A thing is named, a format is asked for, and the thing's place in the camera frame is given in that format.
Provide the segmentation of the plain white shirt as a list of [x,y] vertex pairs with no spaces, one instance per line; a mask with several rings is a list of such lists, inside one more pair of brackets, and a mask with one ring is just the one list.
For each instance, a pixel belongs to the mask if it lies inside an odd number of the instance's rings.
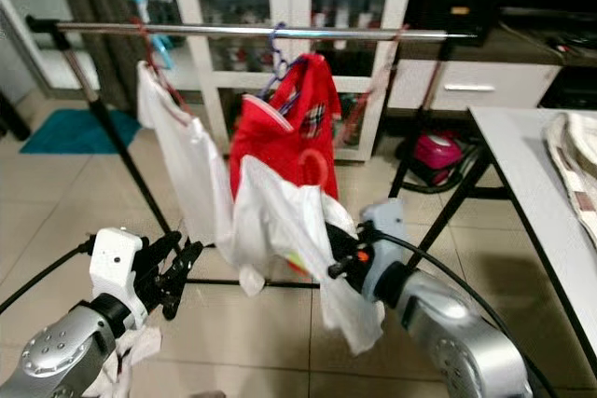
[[197,243],[230,248],[233,194],[222,152],[200,119],[175,103],[149,62],[138,62],[136,70],[137,120],[158,139],[185,233]]

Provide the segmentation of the white printed shirt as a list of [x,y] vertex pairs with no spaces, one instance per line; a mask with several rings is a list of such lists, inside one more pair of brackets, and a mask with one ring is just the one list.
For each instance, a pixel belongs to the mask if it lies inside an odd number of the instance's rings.
[[350,351],[362,354],[382,336],[383,311],[346,279],[327,273],[334,263],[327,223],[337,230],[354,228],[354,219],[320,186],[291,184],[256,157],[243,156],[230,241],[220,252],[250,296],[264,290],[272,258],[296,258],[319,284],[325,327],[340,330]]

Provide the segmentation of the light blue hanger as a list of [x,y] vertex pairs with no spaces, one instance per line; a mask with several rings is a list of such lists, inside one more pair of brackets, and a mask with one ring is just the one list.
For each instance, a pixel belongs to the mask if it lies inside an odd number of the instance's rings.
[[[161,0],[132,0],[133,22],[140,26],[148,26],[150,23],[165,18],[162,11]],[[149,38],[149,46],[153,49],[160,61],[160,66],[165,69],[174,68],[174,58],[171,49],[174,48],[171,37],[163,34],[153,34]]]

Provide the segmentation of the black table leg frame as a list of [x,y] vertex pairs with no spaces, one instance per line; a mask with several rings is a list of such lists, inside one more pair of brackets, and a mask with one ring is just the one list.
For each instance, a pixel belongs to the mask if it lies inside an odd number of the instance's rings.
[[548,258],[547,237],[486,148],[445,194],[419,248],[431,253],[443,238],[465,249],[462,279],[494,305],[555,389],[597,390],[597,351]]

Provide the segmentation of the black and silver clothes rack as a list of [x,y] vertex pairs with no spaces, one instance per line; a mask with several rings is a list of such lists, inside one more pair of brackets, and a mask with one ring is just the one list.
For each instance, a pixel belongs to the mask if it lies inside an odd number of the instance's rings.
[[[137,185],[138,192],[144,198],[146,206],[152,211],[155,220],[159,224],[163,232],[171,231],[171,225],[165,219],[165,215],[155,201],[149,186],[146,185],[145,177],[141,175],[140,171],[133,162],[131,154],[127,150],[127,144],[122,142],[117,134],[114,121],[108,116],[108,109],[99,95],[94,91],[94,88],[87,83],[86,76],[82,73],[81,65],[78,64],[76,54],[73,53],[73,46],[69,43],[65,32],[74,32],[80,34],[132,34],[138,35],[136,27],[133,24],[125,23],[86,23],[76,21],[61,21],[54,19],[39,19],[35,16],[26,16],[25,23],[31,32],[38,34],[48,34],[54,40],[55,48],[58,49],[71,69],[74,78],[84,91],[85,100],[89,106],[89,111],[101,121],[103,129],[114,143],[117,149],[117,154],[122,158],[122,163],[125,171],[129,173],[133,181]],[[266,28],[261,26],[247,26],[247,24],[146,24],[146,31],[149,34],[166,34],[176,36],[216,36],[216,37],[265,37],[268,36],[273,28]],[[480,46],[485,43],[487,39],[486,34],[479,31],[453,33],[451,31],[434,31],[434,29],[337,29],[337,28],[283,28],[277,33],[277,37],[285,37],[285,39],[297,40],[362,40],[362,41],[380,41],[380,43],[401,43],[401,41],[419,41],[419,43],[444,43],[440,45],[439,52],[435,61],[437,67],[432,79],[436,81],[442,75],[442,70],[439,66],[443,62],[451,60],[451,55],[454,49],[459,46]],[[407,127],[407,134],[405,138],[417,138],[419,134],[423,133],[423,127],[429,124],[431,105],[434,102],[434,87],[427,88],[423,102],[415,109],[412,125]],[[475,152],[477,159],[470,165],[469,171],[465,173],[460,186],[457,186],[456,197],[453,197],[448,207],[448,218],[438,218],[432,224],[432,228],[427,233],[431,240],[426,240],[425,244],[421,246],[422,249],[430,248],[434,244],[434,240],[442,232],[443,228],[447,226],[448,219],[456,210],[459,210],[461,202],[469,199],[469,189],[480,176],[486,172],[490,167],[493,157],[491,154],[485,154],[489,150],[481,150],[480,146]],[[391,183],[388,198],[399,198],[399,189],[394,185],[398,175],[405,175],[407,170],[407,162],[400,162],[396,169],[396,176]]]

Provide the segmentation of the red shirt with white collar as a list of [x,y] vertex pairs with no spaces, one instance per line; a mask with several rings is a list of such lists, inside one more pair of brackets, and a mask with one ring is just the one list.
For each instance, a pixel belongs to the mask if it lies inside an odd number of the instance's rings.
[[[299,180],[299,151],[316,148],[334,156],[334,124],[342,118],[340,95],[331,67],[319,53],[304,53],[306,62],[294,67],[281,92],[266,101],[252,94],[242,98],[242,113],[233,133],[228,159],[231,192],[240,184],[243,157],[256,157],[290,184]],[[283,95],[298,88],[296,103],[287,114],[277,111]]]

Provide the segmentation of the crumpled white cloth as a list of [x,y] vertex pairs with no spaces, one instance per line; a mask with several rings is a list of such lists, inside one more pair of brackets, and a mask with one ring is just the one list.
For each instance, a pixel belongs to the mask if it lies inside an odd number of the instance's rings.
[[160,327],[147,325],[129,330],[117,338],[116,349],[106,357],[101,373],[84,393],[85,398],[128,398],[132,386],[132,366],[158,354]]

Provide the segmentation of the low white drawer unit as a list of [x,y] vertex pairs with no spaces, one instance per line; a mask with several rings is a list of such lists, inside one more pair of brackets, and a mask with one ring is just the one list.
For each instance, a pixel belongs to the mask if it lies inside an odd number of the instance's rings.
[[[402,59],[389,94],[389,109],[415,109],[423,102],[436,63]],[[434,87],[435,111],[465,111],[472,105],[536,108],[560,67],[506,62],[443,62]]]

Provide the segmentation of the pink and black vacuum cleaner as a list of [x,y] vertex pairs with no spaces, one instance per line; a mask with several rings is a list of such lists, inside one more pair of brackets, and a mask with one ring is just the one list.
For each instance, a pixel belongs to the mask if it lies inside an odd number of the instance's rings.
[[451,130],[424,132],[417,138],[402,138],[394,155],[407,162],[407,170],[398,175],[394,185],[399,192],[421,194],[448,192],[464,180],[466,164],[473,156]]

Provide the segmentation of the teal floor mat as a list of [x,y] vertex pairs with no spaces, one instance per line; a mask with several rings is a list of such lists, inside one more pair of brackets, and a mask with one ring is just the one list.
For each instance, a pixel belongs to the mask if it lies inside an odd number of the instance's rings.
[[57,109],[19,150],[33,155],[103,155],[117,149],[101,125],[86,109]]

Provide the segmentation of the purple hanger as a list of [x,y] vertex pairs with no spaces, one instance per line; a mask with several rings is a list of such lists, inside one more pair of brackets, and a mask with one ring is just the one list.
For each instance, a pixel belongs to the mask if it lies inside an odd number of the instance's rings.
[[[285,28],[286,23],[284,21],[277,24],[271,31],[271,33],[266,36],[266,40],[268,40],[268,46],[272,54],[272,61],[271,61],[271,69],[272,69],[272,76],[269,79],[269,82],[266,82],[263,88],[260,88],[260,91],[257,92],[257,96],[260,97],[261,100],[268,100],[269,99],[269,91],[271,88],[274,87],[274,84],[278,84],[278,89],[274,92],[281,92],[282,83],[285,82],[287,76],[289,75],[290,71],[294,70],[294,67],[300,66],[306,62],[306,56],[304,54],[299,54],[292,62],[289,59],[285,58],[285,54],[277,48],[277,45],[274,44],[274,40],[277,39],[277,33],[281,31],[281,29]],[[289,113],[291,109],[293,109],[294,104],[296,103],[296,95],[299,94],[298,88],[293,88],[290,91],[290,94],[283,95],[283,102],[281,105],[277,105],[276,109],[278,112],[285,116],[285,114]]]

